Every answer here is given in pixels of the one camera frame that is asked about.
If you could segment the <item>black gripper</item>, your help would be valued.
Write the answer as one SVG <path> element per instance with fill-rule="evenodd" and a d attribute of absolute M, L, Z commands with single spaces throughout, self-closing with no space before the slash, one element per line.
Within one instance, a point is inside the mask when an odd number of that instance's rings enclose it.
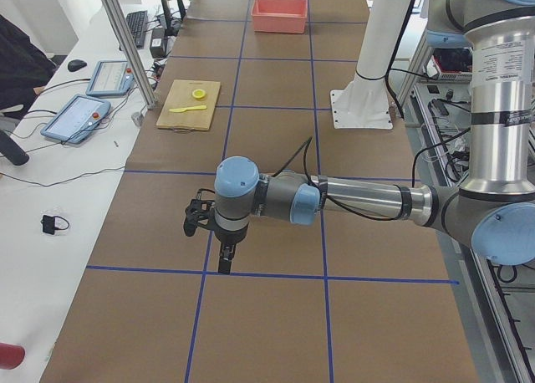
<path fill-rule="evenodd" d="M 226 229 L 217 223 L 214 233 L 221 243 L 218 261 L 218 273 L 230 273 L 232 270 L 232 260 L 235 256 L 236 245 L 244 240 L 247 235 L 248 225 L 238 230 Z"/>

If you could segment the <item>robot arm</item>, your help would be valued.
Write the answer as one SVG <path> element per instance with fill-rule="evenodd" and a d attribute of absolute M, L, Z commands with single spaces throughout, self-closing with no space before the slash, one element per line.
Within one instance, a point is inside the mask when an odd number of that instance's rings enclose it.
<path fill-rule="evenodd" d="M 390 130 L 337 130 L 330 114 L 329 92 L 349 80 L 368 15 L 365 0 L 308 0 L 303 34 L 244 26 L 224 156 L 249 157 L 265 172 L 288 163 L 295 171 L 408 185 L 412 148 L 402 120 Z M 337 207 L 309 226 L 253 217 L 232 273 L 454 283 L 432 230 Z"/>

